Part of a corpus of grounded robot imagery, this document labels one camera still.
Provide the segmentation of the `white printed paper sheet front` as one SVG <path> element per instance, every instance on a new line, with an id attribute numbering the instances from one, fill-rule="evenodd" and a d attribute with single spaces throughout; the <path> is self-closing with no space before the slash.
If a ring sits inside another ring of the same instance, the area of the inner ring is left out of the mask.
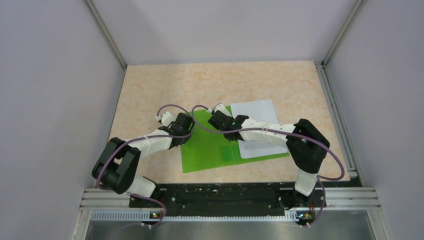
<path id="1" fill-rule="evenodd" d="M 279 122 L 273 102 L 270 99 L 232 103 L 230 109 L 234 117 L 237 115 L 245 115 L 262 122 Z M 240 140 L 238 145 L 242 159 L 270 157 L 273 155 L 287 154 L 289 152 L 282 146 L 272 145 L 263 141 Z"/>

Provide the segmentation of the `green plastic clip folder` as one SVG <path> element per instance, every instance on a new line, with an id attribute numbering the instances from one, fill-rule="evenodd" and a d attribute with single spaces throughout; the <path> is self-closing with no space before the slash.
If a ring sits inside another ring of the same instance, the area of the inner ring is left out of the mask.
<path id="1" fill-rule="evenodd" d="M 260 141 L 227 141 L 223 135 L 194 126 L 194 133 L 181 148 L 182 172 L 235 166 L 288 157 L 284 147 Z"/>

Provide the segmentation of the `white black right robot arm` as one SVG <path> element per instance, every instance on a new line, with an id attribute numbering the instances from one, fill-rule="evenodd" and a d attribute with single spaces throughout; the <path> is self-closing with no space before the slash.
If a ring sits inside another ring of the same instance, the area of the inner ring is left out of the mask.
<path id="1" fill-rule="evenodd" d="M 247 115 L 232 117 L 215 110 L 207 122 L 228 141 L 254 141 L 287 149 L 298 173 L 293 190 L 279 196 L 278 204 L 285 210 L 310 207 L 330 143 L 309 120 L 301 118 L 297 123 L 280 124 Z"/>

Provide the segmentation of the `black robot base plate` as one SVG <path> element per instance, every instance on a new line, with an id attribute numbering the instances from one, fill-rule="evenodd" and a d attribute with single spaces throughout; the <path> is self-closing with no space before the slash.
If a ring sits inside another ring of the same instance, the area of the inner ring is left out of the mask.
<path id="1" fill-rule="evenodd" d="M 356 183 L 324 183 L 311 196 L 294 191 L 294 183 L 162 184 L 153 200 L 122 194 L 124 207 L 166 208 L 167 217 L 280 217 L 290 210 L 318 210 L 322 197 L 330 205 L 330 193 L 353 191 Z"/>

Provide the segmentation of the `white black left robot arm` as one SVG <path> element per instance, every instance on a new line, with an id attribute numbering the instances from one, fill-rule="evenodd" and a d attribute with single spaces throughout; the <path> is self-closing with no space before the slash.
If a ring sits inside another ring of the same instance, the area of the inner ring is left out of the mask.
<path id="1" fill-rule="evenodd" d="M 159 185 L 137 176 L 138 165 L 150 155 L 184 145 L 193 134 L 194 120 L 181 112 L 177 117 L 163 116 L 160 123 L 147 135 L 130 140 L 113 137 L 107 142 L 91 172 L 98 189 L 128 195 L 131 203 L 141 207 L 165 207 Z"/>

